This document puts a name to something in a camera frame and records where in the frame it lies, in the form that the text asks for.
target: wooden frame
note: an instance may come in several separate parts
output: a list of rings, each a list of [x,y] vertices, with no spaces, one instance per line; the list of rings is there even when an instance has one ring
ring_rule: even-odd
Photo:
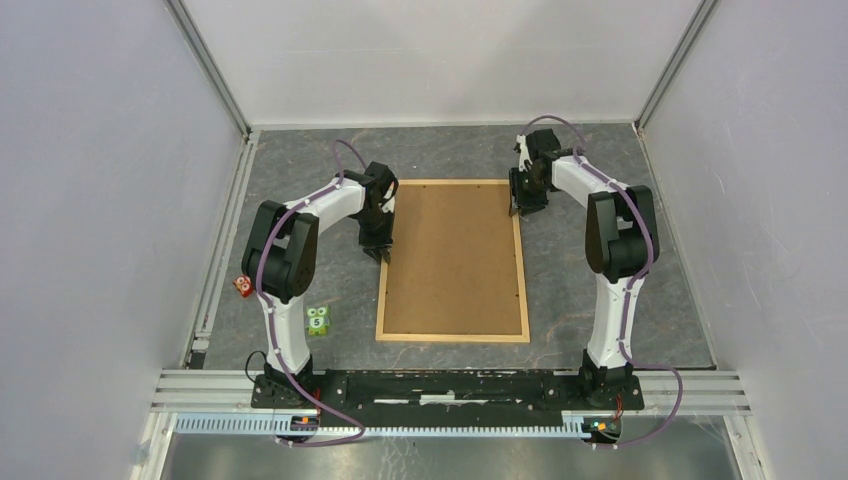
[[[506,179],[404,179],[400,185],[509,185]],[[380,290],[377,298],[377,341],[393,342],[453,342],[453,343],[530,343],[530,323],[527,317],[527,290],[524,282],[524,252],[521,248],[519,216],[512,217],[515,243],[515,263],[518,280],[518,304],[521,314],[521,333],[518,335],[456,335],[425,333],[384,333],[386,287],[389,270],[386,262],[380,267]]]

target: cable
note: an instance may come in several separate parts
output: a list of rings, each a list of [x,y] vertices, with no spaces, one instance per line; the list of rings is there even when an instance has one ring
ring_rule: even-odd
[[[256,379],[250,378],[250,374],[247,373],[247,366],[250,365],[250,359],[253,358],[253,356],[256,355],[257,353],[261,353],[262,358],[264,358],[266,362],[268,361],[268,356],[265,355],[265,352],[263,352],[262,350],[254,350],[254,351],[250,352],[250,355],[247,356],[247,360],[245,360],[245,362],[244,362],[244,376],[247,377],[247,379],[250,380],[251,382],[256,382]]]
[[[647,370],[665,370],[665,371],[671,372],[674,375],[674,377],[677,379],[677,399],[675,400],[674,406],[671,408],[671,412],[668,414],[668,417],[666,417],[665,420],[663,420],[663,422],[660,424],[660,426],[657,427],[657,429],[652,431],[651,433],[648,433],[648,434],[646,434],[642,437],[639,437],[639,438],[636,438],[636,439],[633,439],[633,440],[628,440],[624,443],[619,443],[617,445],[592,444],[593,446],[605,448],[605,449],[617,449],[617,448],[627,447],[627,446],[631,446],[631,445],[638,445],[638,444],[640,444],[640,443],[642,443],[646,440],[649,440],[649,439],[655,437],[656,435],[662,433],[663,431],[665,431],[665,429],[668,428],[669,424],[671,424],[672,420],[674,420],[674,417],[677,415],[677,411],[680,410],[680,403],[683,401],[683,377],[680,376],[680,372],[678,372],[676,368],[674,368],[671,365],[660,365],[660,364],[655,365],[655,364],[637,362],[636,360],[633,359],[633,357],[631,357],[627,353],[627,347],[624,345],[624,338],[627,334],[627,312],[630,311],[630,299],[631,299],[632,288],[633,288],[633,285],[635,285],[637,281],[641,280],[642,278],[645,277],[645,275],[648,274],[648,271],[651,269],[651,266],[653,266],[653,264],[654,264],[654,242],[651,240],[651,234],[650,234],[650,232],[648,232],[648,226],[645,224],[645,219],[642,218],[642,214],[639,213],[639,209],[636,208],[636,204],[633,203],[633,200],[630,198],[629,195],[627,195],[627,192],[624,191],[624,188],[622,188],[621,185],[619,185],[618,183],[612,181],[612,179],[609,178],[608,176],[606,176],[603,172],[601,172],[600,170],[598,170],[597,168],[593,167],[591,164],[589,164],[588,162],[586,162],[585,160],[580,158],[579,152],[582,152],[583,148],[585,148],[586,138],[583,136],[582,133],[580,133],[580,130],[578,130],[577,127],[575,127],[571,123],[569,123],[566,120],[563,120],[562,118],[557,117],[555,115],[542,115],[542,116],[534,118],[529,123],[527,123],[527,125],[525,125],[524,129],[521,131],[521,135],[526,134],[527,130],[529,130],[530,127],[533,126],[533,124],[535,124],[539,120],[544,120],[544,119],[556,120],[556,121],[562,123],[563,125],[565,125],[566,127],[568,127],[575,135],[577,135],[577,138],[579,139],[580,145],[574,145],[572,147],[572,149],[574,151],[575,161],[577,162],[577,164],[581,168],[583,168],[584,170],[589,172],[593,177],[604,182],[604,184],[606,184],[607,186],[609,186],[610,188],[615,190],[619,195],[621,195],[621,198],[624,200],[624,203],[627,204],[627,208],[630,210],[630,213],[633,214],[633,219],[636,221],[636,224],[639,226],[639,231],[642,233],[642,238],[645,239],[645,245],[648,249],[648,259],[645,262],[645,265],[642,267],[641,270],[639,270],[636,273],[636,275],[633,275],[632,277],[630,277],[630,280],[627,281],[627,284],[625,286],[624,309],[622,310],[621,330],[619,331],[619,336],[618,336],[618,349],[621,352],[621,355],[624,357],[624,359],[627,360],[627,362],[629,362],[634,367],[647,369]]]
[[[332,184],[328,185],[327,188],[319,190],[318,192],[315,192],[311,196],[307,197],[306,199],[301,200],[300,202],[297,203],[297,205],[295,205],[294,207],[287,210],[286,213],[284,213],[283,216],[280,218],[280,220],[278,220],[277,223],[274,225],[274,228],[271,229],[271,233],[268,234],[268,240],[265,241],[265,247],[262,249],[262,256],[259,258],[259,266],[256,270],[256,294],[259,295],[260,297],[262,297],[262,299],[265,300],[265,302],[268,305],[273,305],[273,302],[268,297],[268,295],[266,295],[265,292],[262,291],[262,276],[265,274],[265,263],[268,261],[268,253],[271,251],[271,246],[274,245],[274,239],[277,238],[277,233],[280,232],[280,230],[283,228],[283,225],[285,225],[286,221],[288,221],[289,217],[291,217],[294,214],[294,212],[305,207],[308,203],[311,203],[311,202],[323,197],[324,195],[327,195],[328,193],[332,192],[333,190],[336,190],[337,188],[341,188],[341,185],[344,183],[344,180],[345,180],[344,169],[342,168],[341,159],[339,158],[338,152],[336,151],[336,144],[338,144],[338,143],[341,143],[342,145],[348,147],[356,155],[356,157],[359,159],[360,163],[362,163],[362,166],[363,167],[365,166],[365,160],[362,158],[362,155],[360,155],[359,152],[356,151],[355,148],[353,148],[353,145],[351,145],[348,142],[341,140],[341,139],[338,139],[335,142],[333,142],[333,147],[332,147],[333,158],[336,160],[336,165],[339,167],[339,176],[336,179],[336,181],[333,182]],[[355,433],[355,434],[353,434],[349,437],[336,438],[336,439],[333,439],[333,440],[326,440],[326,441],[314,442],[314,443],[288,442],[288,445],[290,447],[329,447],[331,445],[343,445],[345,443],[350,443],[350,442],[356,441],[359,438],[361,438],[365,434],[365,426],[362,425],[362,423],[360,423],[359,421],[353,419],[352,417],[349,417],[349,416],[345,415],[344,413],[334,409],[333,407],[330,407],[329,405],[323,403],[322,401],[318,400],[317,398],[313,397],[299,383],[297,383],[297,380],[294,378],[294,375],[292,375],[291,371],[289,370],[288,365],[286,365],[286,362],[283,359],[283,355],[282,355],[281,350],[280,350],[280,346],[277,343],[277,329],[276,329],[276,325],[274,324],[274,309],[273,309],[273,307],[268,309],[267,321],[268,321],[268,334],[269,334],[269,337],[271,338],[271,347],[273,347],[272,351],[270,353],[272,353],[277,358],[277,361],[283,367],[283,373],[285,373],[286,378],[288,379],[289,383],[291,383],[291,385],[295,388],[295,390],[298,391],[298,393],[300,393],[302,396],[304,396],[307,400],[309,400],[313,405],[315,405],[319,409],[326,410],[330,414],[335,415],[336,417],[350,423],[351,425],[353,425],[353,426],[355,426],[356,428],[359,429],[358,433]]]

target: gray floor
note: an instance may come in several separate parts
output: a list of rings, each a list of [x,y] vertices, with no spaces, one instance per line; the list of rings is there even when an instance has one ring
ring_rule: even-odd
[[[555,127],[560,139],[566,133]],[[352,140],[366,161],[389,165],[399,178],[506,178],[516,163],[519,127],[430,127],[263,132],[260,136],[227,278],[239,264],[258,205],[284,202],[325,185],[333,176],[329,146]],[[584,125],[588,158],[631,185],[653,187],[629,125]],[[346,167],[358,169],[353,155]],[[386,343],[374,339],[379,266],[357,246],[358,226],[343,221],[319,239],[318,266],[307,305],[329,304],[326,337],[309,339],[316,368],[569,368],[580,363],[592,331],[595,282],[583,254],[585,212],[567,194],[550,195],[542,212],[521,220],[530,317],[527,345]],[[692,295],[657,202],[662,253],[636,309],[634,356],[679,367],[712,364]],[[253,350],[267,350],[258,301],[225,283],[204,368],[239,369]]]
[[[624,438],[656,420],[627,418]],[[271,438],[176,435],[163,479],[622,479],[741,478],[720,417],[678,418],[662,435],[615,452],[545,438],[370,438],[291,450]]]

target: brown board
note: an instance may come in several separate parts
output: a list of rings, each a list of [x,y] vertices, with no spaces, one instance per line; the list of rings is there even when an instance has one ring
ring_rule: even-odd
[[[401,180],[377,340],[528,343],[518,216],[507,180]]]

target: black mounting base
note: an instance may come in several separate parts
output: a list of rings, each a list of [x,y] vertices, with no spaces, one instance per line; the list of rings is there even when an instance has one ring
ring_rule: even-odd
[[[626,384],[587,393],[584,379],[576,373],[328,370],[311,375],[309,391],[367,427],[561,426],[563,410],[615,411],[618,395],[624,410],[645,408],[635,376]],[[256,378],[253,408],[306,405],[265,375]],[[322,415],[321,425],[349,426],[333,415]]]

